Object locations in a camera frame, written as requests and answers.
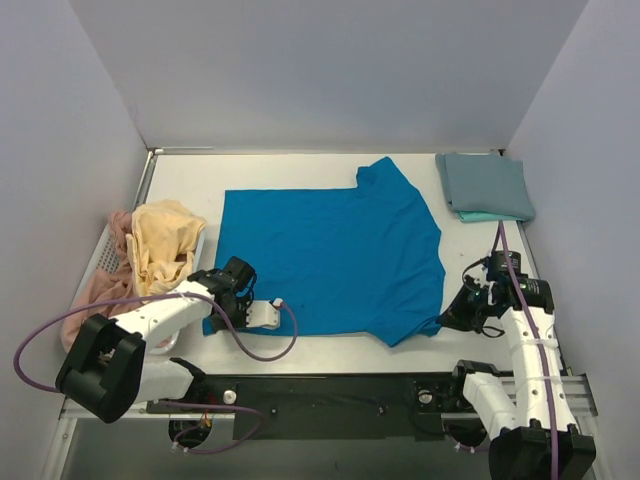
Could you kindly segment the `bright blue t shirt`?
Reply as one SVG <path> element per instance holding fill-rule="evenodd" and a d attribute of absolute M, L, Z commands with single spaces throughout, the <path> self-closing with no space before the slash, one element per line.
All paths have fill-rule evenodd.
<path fill-rule="evenodd" d="M 257 272 L 259 300 L 294 317 L 275 336 L 367 333 L 389 347 L 434 336 L 443 301 L 441 231 L 391 158 L 344 189 L 228 190 L 215 265 Z"/>

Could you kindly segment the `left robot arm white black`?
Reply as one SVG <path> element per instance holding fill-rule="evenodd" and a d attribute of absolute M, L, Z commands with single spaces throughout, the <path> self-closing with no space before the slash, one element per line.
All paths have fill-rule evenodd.
<path fill-rule="evenodd" d="M 211 313 L 231 325 L 245 319 L 256 279 L 253 267 L 233 257 L 224 268 L 195 272 L 132 311 L 89 317 L 59 370 L 56 388 L 107 424 L 141 402 L 171 400 L 184 412 L 196 411 L 205 402 L 199 381 L 204 373 L 179 358 L 151 360 L 148 353 Z"/>

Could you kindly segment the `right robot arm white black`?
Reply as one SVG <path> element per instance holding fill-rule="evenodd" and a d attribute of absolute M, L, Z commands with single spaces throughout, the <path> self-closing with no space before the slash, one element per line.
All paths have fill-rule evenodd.
<path fill-rule="evenodd" d="M 506 393 L 494 365 L 461 360 L 446 385 L 447 399 L 458 409 L 472 407 L 482 422 L 492 478 L 581 479 L 596 458 L 596 445 L 580 431 L 564 389 L 550 286 L 522 273 L 517 252 L 494 250 L 477 263 L 486 280 L 465 275 L 438 322 L 484 334 L 486 321 L 498 319 L 515 393 Z"/>

